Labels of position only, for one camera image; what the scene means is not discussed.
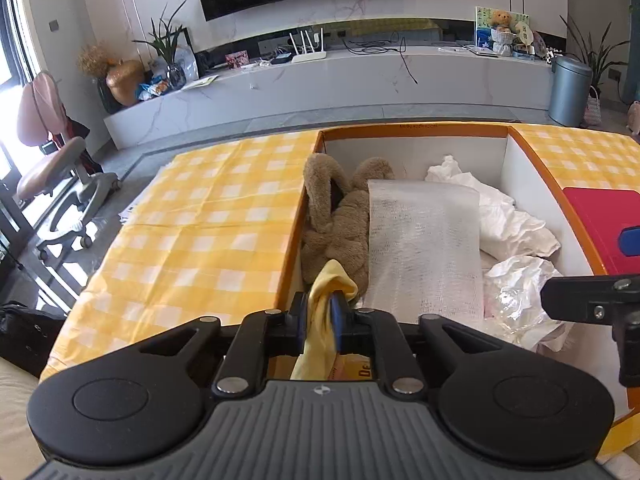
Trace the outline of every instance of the woven basket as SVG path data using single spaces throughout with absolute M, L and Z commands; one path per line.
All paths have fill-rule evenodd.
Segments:
M 602 124 L 602 114 L 600 111 L 600 99 L 597 90 L 592 86 L 596 97 L 591 97 L 591 91 L 587 97 L 587 107 L 584 109 L 582 122 L 587 126 L 600 126 Z
M 516 35 L 513 32 L 502 32 L 500 30 L 491 29 L 491 39 L 500 44 L 512 44 Z

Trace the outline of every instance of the white mesh sheet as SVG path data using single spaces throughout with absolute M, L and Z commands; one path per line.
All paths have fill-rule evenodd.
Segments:
M 365 306 L 399 322 L 440 314 L 483 318 L 479 194 L 455 184 L 369 180 L 369 289 Z

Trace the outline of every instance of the gold vase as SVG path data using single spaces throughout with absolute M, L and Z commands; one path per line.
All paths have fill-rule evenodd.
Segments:
M 138 102 L 136 89 L 145 81 L 145 67 L 141 62 L 123 61 L 107 73 L 107 86 L 120 104 L 133 106 Z

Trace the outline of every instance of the chair wheel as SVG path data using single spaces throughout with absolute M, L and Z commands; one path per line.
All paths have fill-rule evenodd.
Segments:
M 91 237 L 88 235 L 83 236 L 82 238 L 80 238 L 80 246 L 83 249 L 88 249 L 89 247 L 91 247 L 94 244 L 94 241 L 91 240 Z

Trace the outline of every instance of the glass vase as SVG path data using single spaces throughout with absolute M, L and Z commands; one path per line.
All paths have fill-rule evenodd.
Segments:
M 177 63 L 167 66 L 166 80 L 169 82 L 171 90 L 179 90 L 187 83 L 187 78 L 184 75 L 184 70 Z

